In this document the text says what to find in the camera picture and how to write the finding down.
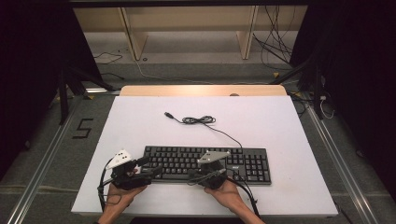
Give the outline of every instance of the human hand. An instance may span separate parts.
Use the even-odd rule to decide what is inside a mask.
[[[265,224],[245,205],[233,182],[226,180],[220,188],[204,188],[204,191],[211,194],[221,205],[227,207],[231,212],[239,216],[244,223]]]
[[[116,186],[110,183],[107,192],[105,211],[98,222],[101,224],[113,223],[134,200],[134,197],[146,188],[147,186],[129,190],[117,189]]]
[[[224,181],[218,189],[204,188],[204,191],[211,194],[221,205],[236,212],[241,207],[246,207],[239,195],[236,185],[229,180]]]

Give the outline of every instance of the black cable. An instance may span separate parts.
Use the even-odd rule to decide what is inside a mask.
[[[112,60],[112,61],[110,61],[110,62],[108,62],[108,63],[99,63],[99,64],[110,64],[110,63],[114,63],[115,61],[117,61],[117,60],[119,60],[119,59],[122,58],[122,55],[120,55],[120,54],[113,54],[113,53],[108,53],[108,52],[103,52],[103,53],[99,54],[98,56],[94,56],[93,58],[99,58],[100,56],[102,56],[102,55],[104,55],[104,54],[109,54],[109,55],[112,55],[112,56],[118,56],[118,58],[116,58],[116,59],[114,59],[114,60]]]
[[[305,104],[309,104],[309,105],[312,105],[312,104],[313,104],[313,100],[305,100],[305,99],[299,97],[299,96],[298,96],[296,93],[294,93],[294,92],[289,92],[289,91],[288,91],[288,95],[290,96],[290,98],[291,98],[291,100],[292,100],[293,102],[298,102],[298,103],[300,103],[300,104],[303,106],[303,111],[302,111],[302,112],[298,112],[298,111],[297,111],[297,114],[299,115],[299,118],[300,118],[300,117],[305,113],[305,111],[306,111]]]
[[[213,131],[216,131],[216,132],[225,134],[225,135],[228,136],[229,138],[233,139],[241,148],[243,148],[242,145],[241,145],[241,143],[239,143],[238,141],[236,141],[234,138],[232,138],[232,137],[231,137],[230,135],[228,135],[227,133],[224,133],[224,132],[222,132],[222,131],[220,131],[220,130],[217,130],[217,129],[214,129],[214,128],[208,126],[208,125],[207,125],[208,123],[214,123],[214,122],[216,122],[216,119],[213,118],[213,117],[211,117],[211,116],[203,116],[203,117],[201,117],[200,119],[195,119],[195,118],[184,118],[182,121],[180,121],[180,120],[176,119],[175,117],[173,117],[173,115],[169,114],[168,112],[165,112],[164,114],[165,114],[165,116],[168,117],[169,119],[174,119],[174,120],[176,120],[176,121],[179,122],[179,123],[183,123],[183,124],[203,124],[203,125],[205,125],[207,128],[209,128],[209,129],[211,129],[211,130],[213,130]]]
[[[244,182],[245,186],[247,187],[248,191],[250,192],[250,194],[253,196],[253,193],[251,192],[250,187],[248,186],[247,181],[245,180],[245,178],[242,178],[240,174],[238,174],[235,170],[232,170],[230,168],[226,168],[226,170],[232,171],[233,175],[237,175],[239,176],[239,179],[242,179],[242,181]]]
[[[276,50],[279,50],[279,51],[285,51],[283,49],[277,48],[274,45],[270,45],[268,43],[262,42],[255,34],[253,34],[253,37],[256,39],[257,42],[259,42],[260,46],[264,45],[264,46],[270,47],[271,49],[276,49]]]
[[[293,10],[293,16],[292,16],[291,22],[290,22],[290,24],[289,24],[288,30],[287,30],[287,31],[285,32],[285,34],[283,34],[283,35],[280,35],[280,34],[279,34],[279,31],[278,31],[278,16],[279,16],[280,7],[277,6],[277,7],[275,8],[272,17],[271,17],[271,15],[270,15],[270,13],[269,13],[267,7],[265,7],[265,11],[266,11],[266,13],[267,13],[267,15],[268,15],[268,19],[269,19],[270,22],[271,22],[271,31],[270,31],[270,34],[267,36],[267,38],[265,39],[265,41],[260,41],[256,36],[254,36],[254,37],[255,37],[255,39],[259,42],[259,44],[262,46],[262,48],[266,49],[268,52],[270,52],[271,54],[273,54],[274,56],[276,56],[276,57],[277,57],[278,59],[280,59],[282,62],[289,64],[289,62],[288,62],[287,59],[286,59],[285,53],[288,53],[289,56],[290,56],[290,55],[291,55],[290,50],[292,50],[292,49],[289,48],[288,46],[286,46],[286,44],[283,42],[283,37],[284,37],[285,34],[289,31],[289,29],[290,29],[290,27],[291,27],[291,24],[292,24],[292,22],[293,22],[293,20],[294,20],[295,7],[294,7],[294,10]],[[275,46],[272,46],[272,45],[269,45],[269,44],[267,43],[267,41],[269,40],[270,36],[272,36],[273,39],[277,42],[277,44],[279,45],[279,48],[277,48],[277,47],[275,47]],[[279,55],[275,54],[273,51],[271,51],[271,50],[270,50],[269,48],[267,48],[266,46],[269,46],[270,48],[279,50],[279,51],[282,53],[283,58],[281,58]]]
[[[344,211],[344,209],[342,209],[341,206],[340,206],[335,200],[332,200],[332,201],[334,202],[335,208],[337,208],[337,211],[338,211],[338,212],[341,212],[341,213],[344,215],[344,217],[346,218],[346,220],[347,220],[350,224],[353,224],[352,219],[350,219],[350,217],[347,215],[347,213]]]
[[[256,214],[256,216],[257,216],[259,219],[262,219],[262,218],[260,217],[259,210],[257,209],[256,201],[254,200],[253,195],[252,195],[251,193],[249,193],[248,190],[247,190],[243,185],[241,185],[240,183],[238,183],[237,181],[231,179],[230,177],[227,177],[227,180],[228,180],[228,181],[231,181],[231,182],[234,183],[236,186],[238,186],[239,188],[241,188],[242,190],[245,191],[245,193],[247,194],[247,196],[248,196],[249,199],[250,199],[251,207],[253,208],[254,214]]]
[[[275,70],[287,70],[287,71],[289,71],[289,70],[291,70],[291,68],[277,68],[277,67],[273,67],[273,66],[270,66],[270,65],[268,65],[268,64],[266,64],[265,62],[264,62],[264,60],[262,59],[262,64],[265,66],[265,67],[268,67],[268,68],[272,68],[272,69],[275,69]]]
[[[105,194],[104,194],[105,185],[103,183],[103,180],[105,178],[106,167],[112,160],[113,159],[110,159],[106,163],[105,168],[103,169],[102,175],[100,177],[99,187],[97,188],[98,189],[98,196],[99,196],[100,205],[102,206],[102,211],[105,211]]]
[[[125,79],[125,77],[116,75],[116,74],[114,74],[114,73],[102,73],[101,75],[102,75],[102,76],[110,75],[110,76],[114,76],[114,77],[119,77],[119,78],[122,79],[122,80]]]

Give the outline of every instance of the white table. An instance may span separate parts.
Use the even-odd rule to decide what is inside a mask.
[[[227,136],[178,119],[210,115],[214,128],[243,147],[265,147],[272,185],[250,187],[264,216],[333,217],[337,210],[289,96],[118,96],[78,192],[72,212],[102,213],[97,186],[106,162],[121,149],[134,158],[145,146],[238,147]],[[248,196],[240,194],[250,206]],[[134,217],[233,217],[201,186],[153,183],[124,213]]]

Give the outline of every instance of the keyboard key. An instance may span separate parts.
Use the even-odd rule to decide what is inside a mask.
[[[147,172],[151,172],[152,168],[148,168],[148,167],[143,167],[142,169],[140,169],[141,173],[147,173]]]
[[[163,179],[189,180],[189,175],[163,174]]]
[[[257,181],[257,176],[255,175],[248,175],[247,176],[247,181]]]
[[[263,170],[268,170],[267,161],[263,161],[263,162],[262,162],[262,169],[263,169]]]
[[[270,181],[270,174],[268,173],[268,171],[264,171],[264,179],[265,181]]]

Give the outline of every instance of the black keyboard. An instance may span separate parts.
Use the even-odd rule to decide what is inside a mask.
[[[141,172],[149,172],[157,166],[163,167],[163,173],[156,175],[152,182],[187,183],[191,178],[189,170],[198,170],[197,163],[207,151],[231,153],[220,163],[227,169],[227,175],[234,180],[246,181],[249,185],[270,185],[271,176],[265,148],[240,147],[155,147],[147,146],[144,156],[149,156],[149,163]]]

